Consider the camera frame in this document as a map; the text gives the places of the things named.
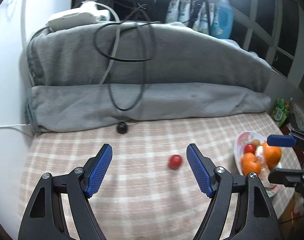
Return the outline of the peeled pomelo segment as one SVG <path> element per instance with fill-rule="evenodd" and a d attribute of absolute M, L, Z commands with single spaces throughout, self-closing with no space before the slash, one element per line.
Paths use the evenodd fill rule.
<path fill-rule="evenodd" d="M 266 160 L 264 157 L 264 147 L 259 145 L 256 147 L 255 156 L 257 161 L 260 163 L 261 167 L 266 167 Z"/>

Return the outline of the brown kiwi fruit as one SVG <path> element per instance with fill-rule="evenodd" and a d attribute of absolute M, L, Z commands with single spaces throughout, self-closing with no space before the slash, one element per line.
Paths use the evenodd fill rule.
<path fill-rule="evenodd" d="M 258 140 L 258 139 L 254 139 L 252 142 L 251 142 L 253 145 L 255 145 L 256 147 L 257 146 L 260 146 L 261 142 Z"/>

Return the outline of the floral white plate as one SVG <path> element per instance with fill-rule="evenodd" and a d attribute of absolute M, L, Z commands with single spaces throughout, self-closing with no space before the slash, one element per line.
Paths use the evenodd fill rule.
<path fill-rule="evenodd" d="M 251 142 L 254 139 L 258 139 L 262 145 L 264 142 L 267 142 L 266 137 L 263 137 L 259 133 L 253 132 L 253 131 L 245 131 L 238 135 L 236 141 L 234 142 L 234 159 L 238 168 L 238 171 L 241 175 L 243 175 L 243 172 L 241 170 L 241 158 L 244 155 L 244 146 L 246 144 L 252 144 Z M 276 165 L 277 168 L 281 168 L 281 162 L 279 162 Z M 277 191 L 281 187 L 279 184 L 272 184 L 268 181 L 268 175 L 270 173 L 270 169 L 268 168 L 268 165 L 266 167 L 261 167 L 260 174 L 257 174 L 264 186 L 264 188 L 267 191 L 267 194 L 269 197 L 272 197 L 276 195 Z"/>

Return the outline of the mandarin orange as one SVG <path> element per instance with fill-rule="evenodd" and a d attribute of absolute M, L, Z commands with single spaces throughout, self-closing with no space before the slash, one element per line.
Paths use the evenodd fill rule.
<path fill-rule="evenodd" d="M 260 174 L 261 164 L 253 153 L 246 153 L 241 158 L 241 170 L 244 176 L 250 172 Z"/>

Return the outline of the red cherry tomato on cloth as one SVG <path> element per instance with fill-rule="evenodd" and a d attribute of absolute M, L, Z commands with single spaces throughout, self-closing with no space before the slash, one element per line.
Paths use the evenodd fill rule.
<path fill-rule="evenodd" d="M 183 159 L 181 155 L 174 154 L 169 158 L 168 167 L 172 170 L 177 170 L 182 165 Z"/>

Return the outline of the large orange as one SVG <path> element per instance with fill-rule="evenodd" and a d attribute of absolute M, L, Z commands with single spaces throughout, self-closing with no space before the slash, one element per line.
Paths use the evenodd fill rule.
<path fill-rule="evenodd" d="M 264 151 L 264 158 L 268 165 L 268 168 L 272 170 L 280 162 L 282 157 L 282 151 L 280 147 L 270 146 L 267 142 L 262 144 Z"/>

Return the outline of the white power strip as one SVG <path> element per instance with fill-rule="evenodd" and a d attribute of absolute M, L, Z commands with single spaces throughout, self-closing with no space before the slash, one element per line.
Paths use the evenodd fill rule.
<path fill-rule="evenodd" d="M 82 2 L 78 8 L 57 12 L 50 16 L 47 26 L 53 31 L 109 21 L 111 12 L 94 1 Z"/>

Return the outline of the dark plum by blanket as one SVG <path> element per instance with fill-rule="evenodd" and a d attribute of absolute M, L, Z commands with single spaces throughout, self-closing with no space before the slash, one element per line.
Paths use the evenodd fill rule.
<path fill-rule="evenodd" d="M 119 124 L 117 124 L 117 132 L 119 134 L 126 134 L 128 132 L 128 125 L 121 121 Z"/>

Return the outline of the blue detergent bottle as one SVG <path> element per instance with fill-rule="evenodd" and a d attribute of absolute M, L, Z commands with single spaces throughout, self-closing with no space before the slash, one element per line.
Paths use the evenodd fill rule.
<path fill-rule="evenodd" d="M 211 36 L 229 39 L 233 27 L 233 11 L 229 0 L 219 0 L 214 7 Z"/>

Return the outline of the grey folded blanket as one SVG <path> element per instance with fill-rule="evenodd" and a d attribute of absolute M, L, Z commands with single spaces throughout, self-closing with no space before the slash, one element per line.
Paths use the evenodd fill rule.
<path fill-rule="evenodd" d="M 127 22 L 42 30 L 26 48 L 35 132 L 120 121 L 261 113 L 272 69 L 253 53 L 186 27 Z"/>

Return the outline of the patterned refill pouches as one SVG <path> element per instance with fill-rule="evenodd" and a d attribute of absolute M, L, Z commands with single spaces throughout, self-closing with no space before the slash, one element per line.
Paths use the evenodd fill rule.
<path fill-rule="evenodd" d="M 195 0 L 170 0 L 165 22 L 184 25 L 187 27 L 194 5 Z M 214 3 L 209 2 L 209 10 L 212 25 L 214 17 Z M 208 35 L 205 4 L 202 5 L 201 11 L 198 14 L 198 19 L 192 29 Z"/>

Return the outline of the black tripod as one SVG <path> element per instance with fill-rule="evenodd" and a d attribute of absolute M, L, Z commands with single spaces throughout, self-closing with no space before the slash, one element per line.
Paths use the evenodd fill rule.
<path fill-rule="evenodd" d="M 209 10 L 209 0 L 195 0 L 195 5 L 192 10 L 192 14 L 188 21 L 188 28 L 193 28 L 196 20 L 198 19 L 198 14 L 201 11 L 202 5 L 205 4 L 205 12 L 207 18 L 207 30 L 208 35 L 211 35 L 211 17 L 210 17 L 210 10 Z"/>

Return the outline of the green drink bottle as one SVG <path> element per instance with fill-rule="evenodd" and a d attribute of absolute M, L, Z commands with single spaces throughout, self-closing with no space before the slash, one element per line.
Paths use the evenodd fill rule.
<path fill-rule="evenodd" d="M 276 105 L 271 113 L 272 120 L 278 127 L 281 127 L 285 120 L 285 101 L 284 99 L 277 99 Z"/>

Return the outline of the red cherry tomato in plate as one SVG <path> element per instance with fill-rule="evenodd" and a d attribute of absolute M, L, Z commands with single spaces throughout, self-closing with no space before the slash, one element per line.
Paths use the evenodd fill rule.
<path fill-rule="evenodd" d="M 244 146 L 244 154 L 252 153 L 255 154 L 257 146 L 255 144 L 246 144 Z"/>

